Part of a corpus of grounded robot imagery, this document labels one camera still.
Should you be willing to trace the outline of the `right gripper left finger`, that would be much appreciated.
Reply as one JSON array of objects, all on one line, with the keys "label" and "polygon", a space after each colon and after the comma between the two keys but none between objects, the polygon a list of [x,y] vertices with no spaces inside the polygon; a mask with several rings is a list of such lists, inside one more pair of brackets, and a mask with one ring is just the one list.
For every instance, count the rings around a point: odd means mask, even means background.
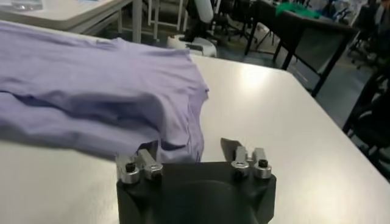
[{"label": "right gripper left finger", "polygon": [[140,149],[132,156],[116,155],[115,161],[118,180],[125,184],[136,184],[142,176],[159,181],[163,175],[163,165],[156,162],[147,149]]}]

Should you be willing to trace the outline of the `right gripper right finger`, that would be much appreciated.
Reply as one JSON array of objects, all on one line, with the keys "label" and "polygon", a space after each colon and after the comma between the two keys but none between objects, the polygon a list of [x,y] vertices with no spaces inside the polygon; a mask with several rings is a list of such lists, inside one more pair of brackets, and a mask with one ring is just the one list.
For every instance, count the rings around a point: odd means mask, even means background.
[{"label": "right gripper right finger", "polygon": [[263,148],[255,148],[251,159],[248,159],[245,146],[237,140],[221,138],[221,148],[233,168],[234,179],[245,179],[251,173],[258,179],[270,179],[272,166]]}]

